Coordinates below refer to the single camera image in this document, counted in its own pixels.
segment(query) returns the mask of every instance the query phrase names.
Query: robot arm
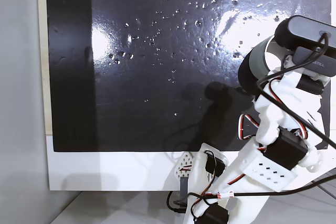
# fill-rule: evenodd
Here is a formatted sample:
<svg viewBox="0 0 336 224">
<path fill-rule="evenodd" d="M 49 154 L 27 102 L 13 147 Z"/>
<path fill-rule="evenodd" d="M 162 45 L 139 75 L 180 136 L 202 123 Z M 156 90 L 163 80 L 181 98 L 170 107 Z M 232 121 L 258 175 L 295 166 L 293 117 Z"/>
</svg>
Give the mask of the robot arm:
<svg viewBox="0 0 336 224">
<path fill-rule="evenodd" d="M 312 35 L 301 34 L 298 30 L 300 25 L 304 25 L 306 28 L 311 26 Z M 317 48 L 321 42 L 318 41 L 318 38 L 329 36 L 332 32 L 336 34 L 334 29 L 332 26 L 301 16 L 294 16 L 285 20 L 277 28 L 275 38 L 272 37 L 264 48 L 264 57 L 271 55 L 271 58 L 274 58 L 276 56 L 280 59 L 281 66 L 272 71 L 269 71 L 266 67 L 263 73 L 260 73 L 263 68 L 258 66 L 259 72 L 256 72 L 255 64 L 251 60 L 252 57 L 261 57 L 258 54 L 260 48 L 256 46 L 250 53 L 249 58 L 251 72 L 257 79 L 261 79 L 281 69 L 289 69 L 303 61 L 310 60 L 312 51 L 320 51 Z M 319 34 L 318 38 L 314 34 L 316 31 Z M 278 50 L 278 52 L 282 52 L 279 55 L 267 52 L 268 45 L 274 40 L 278 47 L 287 48 L 289 53 L 283 54 L 283 50 Z M 336 61 L 331 58 L 335 53 L 334 44 L 332 42 L 328 47 L 328 40 L 325 41 L 326 46 L 318 62 L 315 59 L 313 63 L 304 68 L 297 68 L 279 75 L 269 80 L 263 88 L 266 94 L 284 104 L 323 134 L 322 117 L 318 113 L 321 105 L 319 94 L 323 92 L 324 86 L 330 81 L 330 77 L 336 75 Z M 305 127 L 301 121 L 280 109 L 263 95 L 256 96 L 254 107 L 259 112 L 260 118 L 256 136 L 247 136 L 247 144 L 241 149 L 232 164 L 227 166 L 223 173 L 218 176 L 217 180 L 213 182 L 213 180 L 209 181 L 208 179 L 209 172 L 205 169 L 208 155 L 205 152 L 208 150 L 213 154 L 216 153 L 214 157 L 222 160 L 225 157 L 222 157 L 218 150 L 206 144 L 203 144 L 196 154 L 188 178 L 188 192 L 194 192 L 203 197 L 211 195 L 211 198 L 203 200 L 190 196 L 187 202 L 184 224 L 210 223 L 207 222 L 207 216 L 213 215 L 212 209 L 219 206 L 225 208 L 228 199 L 234 197 L 235 194 L 238 203 L 228 215 L 229 223 L 249 224 L 257 217 L 269 196 L 246 197 L 240 196 L 241 194 L 280 192 L 298 177 L 298 166 L 305 167 L 309 172 L 319 170 L 323 160 L 315 146 L 322 139 L 308 129 L 312 128 L 311 126 Z"/>
</svg>

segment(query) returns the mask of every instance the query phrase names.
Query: red and white wire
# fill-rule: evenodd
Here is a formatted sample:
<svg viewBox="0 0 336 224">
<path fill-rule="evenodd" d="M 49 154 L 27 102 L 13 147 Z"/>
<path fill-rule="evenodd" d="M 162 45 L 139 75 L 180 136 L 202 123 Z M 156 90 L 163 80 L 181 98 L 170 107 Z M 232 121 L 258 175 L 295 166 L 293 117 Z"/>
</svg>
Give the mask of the red and white wire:
<svg viewBox="0 0 336 224">
<path fill-rule="evenodd" d="M 259 127 L 259 123 L 256 122 L 249 114 L 241 114 L 238 120 L 238 137 L 240 140 L 250 139 L 254 135 L 243 136 L 244 131 L 244 118 L 247 118 L 255 127 Z"/>
</svg>

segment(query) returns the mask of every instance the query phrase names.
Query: water droplet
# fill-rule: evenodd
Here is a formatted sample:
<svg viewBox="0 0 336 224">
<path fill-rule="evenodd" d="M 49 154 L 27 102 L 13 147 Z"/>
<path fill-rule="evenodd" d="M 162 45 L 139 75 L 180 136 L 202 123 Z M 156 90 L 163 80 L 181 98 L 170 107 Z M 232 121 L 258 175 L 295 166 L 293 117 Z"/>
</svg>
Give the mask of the water droplet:
<svg viewBox="0 0 336 224">
<path fill-rule="evenodd" d="M 119 51 L 119 52 L 117 52 L 117 55 L 118 56 L 121 56 L 121 57 L 124 57 L 125 56 L 125 52 L 124 51 Z"/>
<path fill-rule="evenodd" d="M 199 20 L 197 20 L 197 21 L 195 22 L 195 25 L 198 26 L 198 27 L 201 27 L 201 26 L 202 26 L 202 22 L 199 21 Z"/>
</svg>

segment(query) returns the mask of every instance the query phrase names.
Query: gray wall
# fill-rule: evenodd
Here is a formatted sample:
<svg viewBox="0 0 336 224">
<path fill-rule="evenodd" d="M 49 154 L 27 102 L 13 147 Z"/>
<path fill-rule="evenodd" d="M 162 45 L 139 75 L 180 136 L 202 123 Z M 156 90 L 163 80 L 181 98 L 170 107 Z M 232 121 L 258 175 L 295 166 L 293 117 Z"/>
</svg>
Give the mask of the gray wall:
<svg viewBox="0 0 336 224">
<path fill-rule="evenodd" d="M 44 224 L 77 195 L 47 180 L 37 0 L 0 0 L 0 223 Z"/>
</svg>

